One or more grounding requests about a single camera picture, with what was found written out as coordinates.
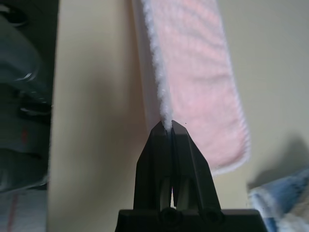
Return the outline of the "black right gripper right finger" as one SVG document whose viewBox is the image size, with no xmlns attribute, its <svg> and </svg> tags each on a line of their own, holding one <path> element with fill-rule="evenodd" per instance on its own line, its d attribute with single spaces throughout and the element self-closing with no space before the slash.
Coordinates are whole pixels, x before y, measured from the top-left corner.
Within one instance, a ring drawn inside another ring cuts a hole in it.
<svg viewBox="0 0 309 232">
<path fill-rule="evenodd" d="M 174 204 L 179 210 L 220 210 L 209 165 L 187 129 L 172 121 Z"/>
</svg>

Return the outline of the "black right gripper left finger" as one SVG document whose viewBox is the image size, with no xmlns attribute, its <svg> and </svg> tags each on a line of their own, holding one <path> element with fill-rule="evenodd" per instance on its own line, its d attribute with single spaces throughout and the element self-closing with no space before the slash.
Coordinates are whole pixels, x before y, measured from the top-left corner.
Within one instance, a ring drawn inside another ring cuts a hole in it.
<svg viewBox="0 0 309 232">
<path fill-rule="evenodd" d="M 150 132 L 136 166 L 134 209 L 162 210 L 171 202 L 172 160 L 162 122 Z"/>
</svg>

